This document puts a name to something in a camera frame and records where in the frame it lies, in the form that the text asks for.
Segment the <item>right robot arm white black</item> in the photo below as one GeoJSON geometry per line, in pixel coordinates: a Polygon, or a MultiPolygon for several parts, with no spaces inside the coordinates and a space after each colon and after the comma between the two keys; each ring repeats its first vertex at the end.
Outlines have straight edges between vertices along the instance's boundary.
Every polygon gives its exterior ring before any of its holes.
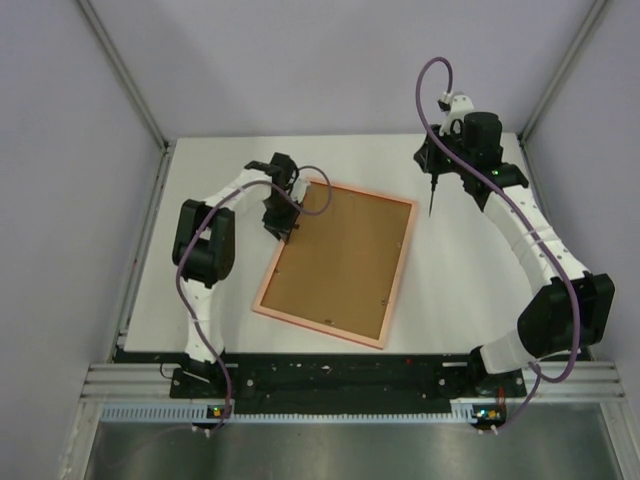
{"type": "Polygon", "coordinates": [[[509,332],[471,351],[469,388],[490,395],[502,385],[503,374],[525,366],[546,382],[564,381],[579,352],[603,337],[613,280],[592,273],[568,250],[541,213],[525,174],[504,161],[496,114],[449,113],[445,124],[426,124],[425,131],[415,162],[433,179],[459,176],[464,191],[504,237],[532,294],[509,332]]]}

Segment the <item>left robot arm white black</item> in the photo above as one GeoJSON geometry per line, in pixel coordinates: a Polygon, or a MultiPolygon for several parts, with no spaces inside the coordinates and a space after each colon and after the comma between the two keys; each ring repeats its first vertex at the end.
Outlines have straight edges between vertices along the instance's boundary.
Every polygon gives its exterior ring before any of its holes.
{"type": "Polygon", "coordinates": [[[205,396],[220,394],[227,382],[225,370],[215,365],[224,340],[212,315],[216,284],[229,276],[235,263],[236,221],[260,204],[265,230],[278,241],[288,241],[306,189],[294,160],[276,153],[268,163],[249,162],[221,190],[203,200],[188,199],[180,208],[172,261],[178,295],[188,312],[185,353],[200,363],[191,381],[205,396]]]}

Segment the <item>red picture frame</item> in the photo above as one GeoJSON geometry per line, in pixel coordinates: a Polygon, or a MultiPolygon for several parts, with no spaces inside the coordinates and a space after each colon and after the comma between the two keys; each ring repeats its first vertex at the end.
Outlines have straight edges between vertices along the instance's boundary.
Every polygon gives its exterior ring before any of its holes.
{"type": "Polygon", "coordinates": [[[253,311],[384,349],[417,201],[314,178],[303,205],[310,212],[276,249],[253,311]]]}

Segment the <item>red handled screwdriver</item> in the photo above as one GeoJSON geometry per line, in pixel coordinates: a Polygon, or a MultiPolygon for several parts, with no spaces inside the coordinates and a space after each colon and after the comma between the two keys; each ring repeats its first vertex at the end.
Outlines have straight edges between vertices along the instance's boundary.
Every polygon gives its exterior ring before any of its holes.
{"type": "Polygon", "coordinates": [[[438,185],[439,175],[436,173],[431,174],[431,183],[430,183],[430,197],[429,197],[429,207],[428,207],[428,216],[429,218],[432,215],[435,193],[438,185]]]}

